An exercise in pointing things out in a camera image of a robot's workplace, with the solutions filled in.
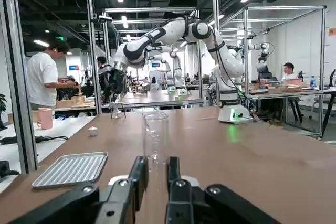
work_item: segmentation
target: water bottle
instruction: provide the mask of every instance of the water bottle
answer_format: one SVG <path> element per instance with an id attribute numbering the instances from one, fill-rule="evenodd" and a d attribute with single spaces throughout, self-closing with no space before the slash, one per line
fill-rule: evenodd
<path id="1" fill-rule="evenodd" d="M 312 76 L 310 79 L 310 87 L 315 88 L 316 87 L 316 81 L 315 81 L 315 76 Z"/>

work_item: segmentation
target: computer monitor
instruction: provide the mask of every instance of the computer monitor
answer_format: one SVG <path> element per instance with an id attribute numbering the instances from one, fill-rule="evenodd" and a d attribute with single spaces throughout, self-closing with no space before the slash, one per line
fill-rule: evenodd
<path id="1" fill-rule="evenodd" d="M 269 73 L 267 65 L 257 67 L 258 73 Z"/>

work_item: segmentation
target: small white cup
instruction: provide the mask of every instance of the small white cup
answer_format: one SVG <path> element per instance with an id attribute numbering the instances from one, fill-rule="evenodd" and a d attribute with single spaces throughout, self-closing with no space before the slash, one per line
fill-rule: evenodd
<path id="1" fill-rule="evenodd" d="M 90 127 L 89 128 L 89 135 L 90 136 L 97 136 L 98 135 L 98 129 L 96 127 Z"/>

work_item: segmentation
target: white t-shirt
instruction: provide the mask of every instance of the white t-shirt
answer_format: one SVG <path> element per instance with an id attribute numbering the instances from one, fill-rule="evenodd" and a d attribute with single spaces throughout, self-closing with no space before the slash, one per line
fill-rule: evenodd
<path id="1" fill-rule="evenodd" d="M 56 89 L 46 88 L 45 83 L 57 83 L 58 74 L 54 60 L 49 54 L 39 52 L 27 63 L 30 102 L 44 106 L 56 105 Z"/>
<path id="2" fill-rule="evenodd" d="M 296 79 L 297 77 L 298 77 L 297 73 L 290 73 L 290 74 L 285 73 L 283 80 Z"/>

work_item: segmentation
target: green light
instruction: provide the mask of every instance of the green light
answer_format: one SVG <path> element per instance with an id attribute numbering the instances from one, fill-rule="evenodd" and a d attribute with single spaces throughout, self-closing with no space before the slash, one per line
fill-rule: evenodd
<path id="1" fill-rule="evenodd" d="M 229 133 L 229 140 L 231 143 L 238 143 L 241 141 L 238 135 L 239 133 L 237 132 L 237 126 L 230 125 L 228 129 L 228 133 Z"/>

